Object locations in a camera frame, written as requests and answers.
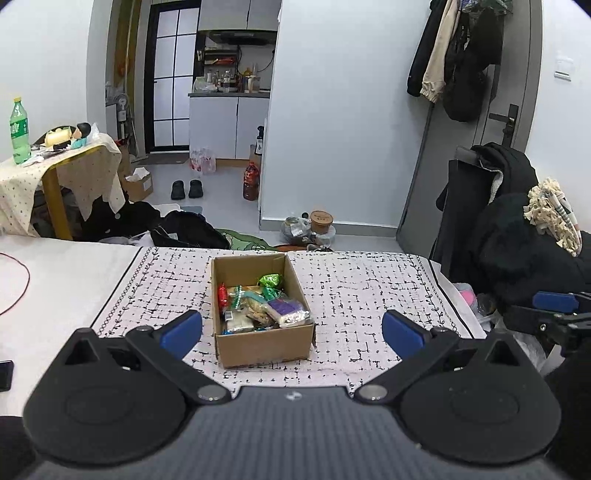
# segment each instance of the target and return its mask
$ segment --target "red candy wrapper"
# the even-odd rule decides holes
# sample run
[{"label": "red candy wrapper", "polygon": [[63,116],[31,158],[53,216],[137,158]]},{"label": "red candy wrapper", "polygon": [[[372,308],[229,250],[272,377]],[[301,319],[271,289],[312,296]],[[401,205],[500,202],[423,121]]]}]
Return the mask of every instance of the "red candy wrapper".
[{"label": "red candy wrapper", "polygon": [[217,303],[220,307],[220,312],[225,312],[228,306],[228,291],[223,283],[217,289]]}]

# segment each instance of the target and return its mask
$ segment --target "clothing pile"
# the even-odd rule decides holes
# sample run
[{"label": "clothing pile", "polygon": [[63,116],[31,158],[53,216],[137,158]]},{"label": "clothing pile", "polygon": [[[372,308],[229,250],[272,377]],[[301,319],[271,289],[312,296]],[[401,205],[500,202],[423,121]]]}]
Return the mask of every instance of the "clothing pile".
[{"label": "clothing pile", "polygon": [[433,0],[408,75],[408,93],[433,103],[443,98],[452,120],[478,119],[486,90],[483,70],[501,63],[498,15],[510,9],[504,0]]},{"label": "clothing pile", "polygon": [[[454,260],[465,272],[461,281],[476,294],[492,294],[502,314],[511,305],[531,307],[539,291],[591,291],[591,235],[579,231],[558,183],[538,185],[527,156],[512,148],[490,143],[472,150],[501,183],[493,183],[492,201]],[[444,191],[440,209],[445,198]]]}]

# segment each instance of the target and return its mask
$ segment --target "pink item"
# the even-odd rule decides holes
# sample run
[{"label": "pink item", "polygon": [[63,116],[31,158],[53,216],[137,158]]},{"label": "pink item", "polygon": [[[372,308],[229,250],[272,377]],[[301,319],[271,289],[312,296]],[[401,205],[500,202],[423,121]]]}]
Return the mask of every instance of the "pink item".
[{"label": "pink item", "polygon": [[460,295],[468,305],[472,305],[476,301],[476,295],[474,295],[472,290],[463,290],[460,292]]}]

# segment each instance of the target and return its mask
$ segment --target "tablecloth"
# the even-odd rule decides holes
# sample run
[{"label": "tablecloth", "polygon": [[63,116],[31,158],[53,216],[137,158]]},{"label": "tablecloth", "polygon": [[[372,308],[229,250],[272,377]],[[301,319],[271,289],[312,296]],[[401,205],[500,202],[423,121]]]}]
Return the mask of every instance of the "tablecloth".
[{"label": "tablecloth", "polygon": [[484,338],[480,324],[438,264],[393,253],[291,252],[316,320],[310,359],[223,369],[210,315],[210,262],[222,255],[262,254],[205,249],[142,248],[92,326],[99,336],[123,336],[139,325],[159,327],[189,309],[203,316],[201,341],[184,361],[235,394],[240,385],[344,385],[353,391],[400,361],[384,342],[391,308],[430,329],[445,326]]},{"label": "tablecloth", "polygon": [[38,236],[30,222],[35,190],[43,174],[51,166],[97,145],[106,148],[58,166],[57,176],[60,185],[74,194],[84,219],[90,216],[92,202],[100,196],[109,202],[114,212],[118,212],[125,203],[117,176],[121,152],[109,135],[99,134],[97,141],[41,163],[16,165],[11,158],[0,163],[0,227],[14,235]]}]

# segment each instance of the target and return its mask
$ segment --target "light switch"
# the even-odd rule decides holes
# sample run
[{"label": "light switch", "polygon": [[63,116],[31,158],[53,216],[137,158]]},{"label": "light switch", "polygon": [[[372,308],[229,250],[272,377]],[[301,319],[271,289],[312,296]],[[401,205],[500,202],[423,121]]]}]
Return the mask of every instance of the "light switch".
[{"label": "light switch", "polygon": [[554,69],[554,76],[567,82],[572,82],[574,73],[574,60],[564,56],[556,58],[556,68]]}]

